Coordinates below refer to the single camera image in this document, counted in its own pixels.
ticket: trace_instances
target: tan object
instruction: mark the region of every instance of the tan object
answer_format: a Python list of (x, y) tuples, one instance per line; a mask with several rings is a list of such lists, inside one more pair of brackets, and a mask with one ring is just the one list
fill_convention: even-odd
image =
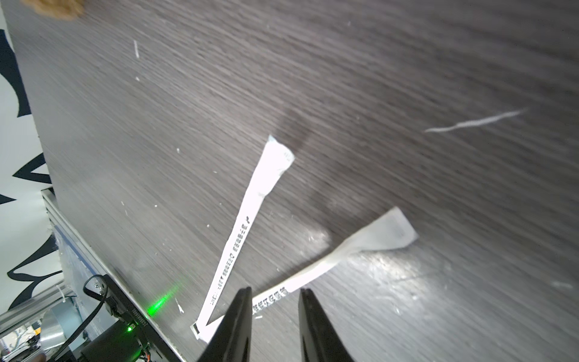
[(73, 20), (84, 12), (84, 0), (22, 0), (40, 15)]
[(41, 354), (39, 356), (36, 356), (32, 362), (45, 362), (46, 361), (46, 356), (44, 354)]

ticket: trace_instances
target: white debris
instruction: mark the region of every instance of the white debris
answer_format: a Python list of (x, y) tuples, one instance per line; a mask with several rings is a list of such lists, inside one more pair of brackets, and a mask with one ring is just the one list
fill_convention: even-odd
[(179, 307), (179, 312), (181, 312), (181, 314), (185, 313), (183, 308), (181, 308), (181, 306), (179, 305), (179, 302), (177, 302), (177, 306)]
[(58, 284), (56, 284), (56, 287), (58, 288), (58, 291), (60, 292), (60, 295), (63, 296), (63, 303), (67, 301), (66, 297), (64, 296), (63, 290), (58, 286)]
[(551, 282), (551, 286), (559, 289), (573, 289), (573, 286), (569, 283), (563, 283), (562, 281), (554, 280)]
[(139, 45), (136, 40), (133, 40), (133, 42), (135, 43), (135, 56), (139, 59)]
[(442, 128), (429, 128), (424, 132), (448, 132), (448, 131), (452, 131), (455, 130), (457, 128), (466, 128), (466, 127), (480, 127), (483, 125), (487, 125), (489, 123), (494, 123), (497, 122), (498, 120), (501, 120), (503, 118), (509, 118), (509, 117), (514, 117), (514, 116), (518, 116), (519, 114), (521, 114), (523, 112), (522, 109), (518, 110), (518, 111), (512, 111), (512, 112), (506, 112), (506, 113), (501, 113), (499, 115), (496, 116), (492, 116), (492, 117), (487, 117), (487, 118), (483, 118), (483, 119), (476, 119), (476, 120), (467, 120), (465, 122), (459, 122), (457, 124), (455, 124), (452, 127), (442, 127)]

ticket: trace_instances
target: white paper strip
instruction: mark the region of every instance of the white paper strip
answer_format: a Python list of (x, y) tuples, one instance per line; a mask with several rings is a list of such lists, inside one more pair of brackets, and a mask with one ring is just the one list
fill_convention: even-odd
[[(406, 216), (398, 207), (395, 207), (348, 237), (324, 258), (278, 285), (254, 296), (251, 299), (253, 313), (260, 312), (289, 293), (300, 289), (354, 253), (399, 249), (410, 245), (417, 238), (418, 234), (408, 219), (406, 219)], [(219, 317), (202, 329), (201, 333), (197, 333), (194, 326), (191, 326), (191, 329), (197, 339), (209, 343), (222, 319), (223, 316)]]
[(209, 322), (209, 318), (231, 274), (233, 265), (237, 260), (237, 256), (241, 251), (247, 234), (249, 234), (251, 225), (253, 225), (263, 199), (271, 192), (277, 180), (279, 180), (281, 175), (290, 167), (294, 159), (294, 154), (290, 149), (277, 142), (272, 136), (269, 136), (253, 176), (251, 176), (250, 184), (245, 191), (245, 196), (243, 196), (237, 219), (233, 225), (231, 235), (227, 243), (225, 243), (221, 260), (217, 266), (217, 271), (211, 282), (211, 287), (209, 288), (203, 307), (201, 307), (199, 317), (191, 326), (191, 329), (196, 335), (202, 332)]

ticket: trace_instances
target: dark gray tabletop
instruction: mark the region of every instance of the dark gray tabletop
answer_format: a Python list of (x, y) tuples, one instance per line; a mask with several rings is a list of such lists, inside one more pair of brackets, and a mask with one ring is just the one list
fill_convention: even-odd
[[(418, 241), (310, 285), (357, 361), (579, 355), (579, 3), (2, 5), (59, 206), (144, 306), (174, 291), (155, 320), (189, 361), (269, 134), (296, 161), (214, 317), (399, 206)], [(300, 360), (297, 300), (254, 320), (252, 361)]]

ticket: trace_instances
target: black cable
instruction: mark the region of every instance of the black cable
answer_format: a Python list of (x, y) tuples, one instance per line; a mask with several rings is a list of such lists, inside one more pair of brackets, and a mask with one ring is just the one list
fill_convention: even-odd
[(72, 343), (72, 341), (74, 341), (78, 336), (80, 336), (80, 334), (85, 330), (85, 328), (89, 325), (89, 323), (94, 319), (94, 317), (97, 315), (98, 311), (101, 310), (101, 307), (103, 304), (105, 304), (105, 301), (107, 300), (107, 294), (108, 294), (108, 285), (106, 283), (104, 283), (104, 281), (102, 280), (102, 275), (93, 275), (92, 277), (88, 278), (88, 280), (85, 282), (85, 285), (82, 286), (82, 289), (85, 290), (86, 289), (86, 285), (90, 282), (90, 280), (94, 277), (97, 277), (99, 279), (101, 279), (101, 281), (103, 282), (103, 284), (105, 285), (105, 290), (104, 290), (104, 294), (102, 295), (101, 301), (100, 303), (98, 303), (97, 307), (91, 312), (91, 314), (89, 314), (89, 316), (78, 326), (78, 328), (71, 334), (70, 337), (68, 337), (68, 339), (64, 342), (63, 345), (60, 346), (60, 348), (58, 349), (58, 351), (56, 351), (55, 354), (53, 354), (53, 356), (50, 358), (50, 360), (48, 360), (48, 362), (54, 362), (56, 361), (56, 358), (64, 351), (64, 349), (66, 347), (68, 347), (69, 344)]

